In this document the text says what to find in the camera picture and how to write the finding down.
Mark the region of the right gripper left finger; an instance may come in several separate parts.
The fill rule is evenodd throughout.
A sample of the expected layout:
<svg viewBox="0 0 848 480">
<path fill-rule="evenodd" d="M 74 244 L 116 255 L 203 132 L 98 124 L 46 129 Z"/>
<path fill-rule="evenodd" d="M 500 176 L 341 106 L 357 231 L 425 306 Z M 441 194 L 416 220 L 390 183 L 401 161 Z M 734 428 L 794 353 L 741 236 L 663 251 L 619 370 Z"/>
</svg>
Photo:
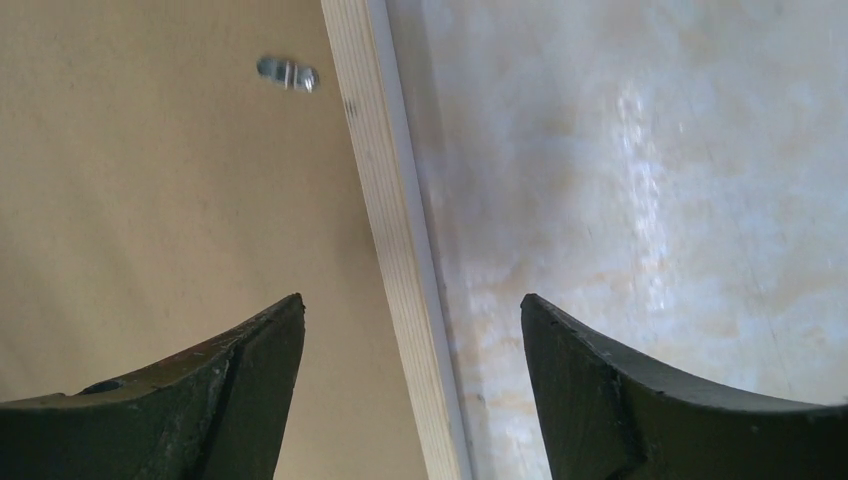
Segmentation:
<svg viewBox="0 0 848 480">
<path fill-rule="evenodd" d="M 144 368 L 1 406 L 5 479 L 270 479 L 302 358 L 289 295 Z"/>
</svg>

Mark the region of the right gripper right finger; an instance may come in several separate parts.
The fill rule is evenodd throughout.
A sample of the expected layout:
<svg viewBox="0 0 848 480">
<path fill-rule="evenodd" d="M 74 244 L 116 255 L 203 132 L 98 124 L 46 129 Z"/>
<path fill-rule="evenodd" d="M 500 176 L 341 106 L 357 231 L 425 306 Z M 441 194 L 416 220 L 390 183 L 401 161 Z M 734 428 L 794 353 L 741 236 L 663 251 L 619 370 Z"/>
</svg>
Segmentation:
<svg viewBox="0 0 848 480">
<path fill-rule="evenodd" d="M 847 409 L 752 393 L 672 367 L 544 298 L 521 303 L 555 479 L 843 479 Z"/>
</svg>

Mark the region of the brown cardboard backing board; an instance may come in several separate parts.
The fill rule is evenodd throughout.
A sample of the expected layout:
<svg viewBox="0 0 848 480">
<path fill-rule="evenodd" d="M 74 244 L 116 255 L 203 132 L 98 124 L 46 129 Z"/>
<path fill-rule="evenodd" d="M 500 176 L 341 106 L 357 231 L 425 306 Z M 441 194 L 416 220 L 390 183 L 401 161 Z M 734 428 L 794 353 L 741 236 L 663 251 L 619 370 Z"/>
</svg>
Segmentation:
<svg viewBox="0 0 848 480">
<path fill-rule="evenodd" d="M 312 93 L 260 77 L 315 68 Z M 299 293 L 276 475 L 426 467 L 317 1 L 1 5 L 1 397 L 76 393 Z"/>
</svg>

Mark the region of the light wooden picture frame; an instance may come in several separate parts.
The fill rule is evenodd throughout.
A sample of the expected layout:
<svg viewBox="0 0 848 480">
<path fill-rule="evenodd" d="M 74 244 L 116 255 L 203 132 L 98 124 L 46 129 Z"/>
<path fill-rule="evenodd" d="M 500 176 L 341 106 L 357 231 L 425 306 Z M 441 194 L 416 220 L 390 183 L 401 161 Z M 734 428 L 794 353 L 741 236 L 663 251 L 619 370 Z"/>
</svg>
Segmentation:
<svg viewBox="0 0 848 480">
<path fill-rule="evenodd" d="M 387 7 L 325 1 L 322 10 L 427 474 L 470 479 Z"/>
</svg>

